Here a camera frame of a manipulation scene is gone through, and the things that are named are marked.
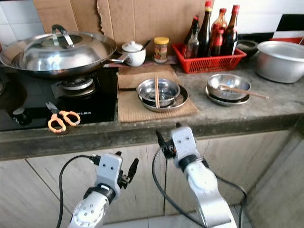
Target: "wooden cabinet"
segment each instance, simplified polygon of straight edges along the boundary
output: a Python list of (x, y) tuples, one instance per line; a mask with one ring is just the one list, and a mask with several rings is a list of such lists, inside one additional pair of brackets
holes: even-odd
[[(70, 158), (86, 154), (122, 152), (122, 170), (127, 173), (135, 158), (139, 159), (137, 173), (127, 189), (122, 189), (118, 200), (114, 201), (106, 214), (106, 222), (117, 222), (163, 214), (163, 197), (152, 178), (152, 160), (158, 145), (131, 146), (85, 153), (64, 154), (48, 157), (30, 158), (27, 161), (50, 189), (59, 197), (58, 176), (62, 166)], [(82, 200), (86, 190), (94, 185), (97, 166), (86, 158), (72, 161), (63, 175), (64, 205), (73, 212)], [(160, 183), (165, 182), (165, 159), (157, 163), (157, 175)]]
[(283, 151), (253, 195), (247, 210), (255, 227), (303, 227), (304, 139)]
[[(288, 135), (289, 131), (278, 131), (200, 139), (197, 148), (216, 174), (249, 191), (278, 155)], [(218, 188), (228, 204), (241, 202), (243, 195), (238, 190), (222, 182), (218, 183)], [(166, 192), (185, 211), (195, 210), (189, 185), (172, 160), (167, 161)], [(167, 201), (165, 212), (177, 213)]]
[[(0, 162), (0, 227), (56, 227), (59, 200), (25, 160)], [(61, 227), (71, 214), (64, 209)]]

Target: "stove knob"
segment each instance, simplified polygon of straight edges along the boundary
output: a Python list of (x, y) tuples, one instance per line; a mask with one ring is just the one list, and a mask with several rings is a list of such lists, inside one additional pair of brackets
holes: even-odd
[(18, 108), (13, 112), (13, 120), (19, 123), (21, 126), (27, 125), (32, 122), (28, 112), (24, 107)]

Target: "glass jar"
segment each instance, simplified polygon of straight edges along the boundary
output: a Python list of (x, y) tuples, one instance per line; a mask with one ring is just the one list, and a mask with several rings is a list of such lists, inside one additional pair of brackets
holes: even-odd
[(154, 55), (153, 59), (156, 63), (167, 62), (167, 46), (169, 44), (168, 37), (155, 37), (154, 38)]

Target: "brown mat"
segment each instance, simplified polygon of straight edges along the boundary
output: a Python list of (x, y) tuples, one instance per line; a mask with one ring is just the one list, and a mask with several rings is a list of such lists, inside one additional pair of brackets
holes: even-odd
[(122, 123), (185, 116), (195, 114), (198, 111), (197, 107), (189, 98), (186, 104), (176, 111), (169, 113), (156, 113), (146, 109), (142, 105), (136, 91), (119, 91), (118, 95), (118, 121)]
[(181, 81), (176, 76), (170, 65), (131, 67), (119, 69), (118, 74), (118, 121), (122, 123), (159, 120), (178, 116), (195, 114), (199, 110), (188, 98), (187, 102), (178, 110), (157, 113), (146, 109), (138, 98), (136, 91), (122, 91), (122, 89), (135, 89), (142, 81), (154, 78), (157, 72), (158, 78), (167, 78), (179, 85)]

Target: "plastic basket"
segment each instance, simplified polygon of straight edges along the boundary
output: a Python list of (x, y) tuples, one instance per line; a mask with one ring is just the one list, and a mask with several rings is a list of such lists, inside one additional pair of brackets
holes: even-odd
[(284, 41), (299, 44), (301, 42), (302, 37), (293, 37), (293, 38), (271, 38), (272, 41)]
[(233, 70), (240, 60), (247, 54), (237, 49), (232, 56), (216, 56), (185, 59), (181, 54), (181, 49), (184, 44), (172, 44), (177, 58), (184, 71), (189, 73), (203, 73), (212, 71)]

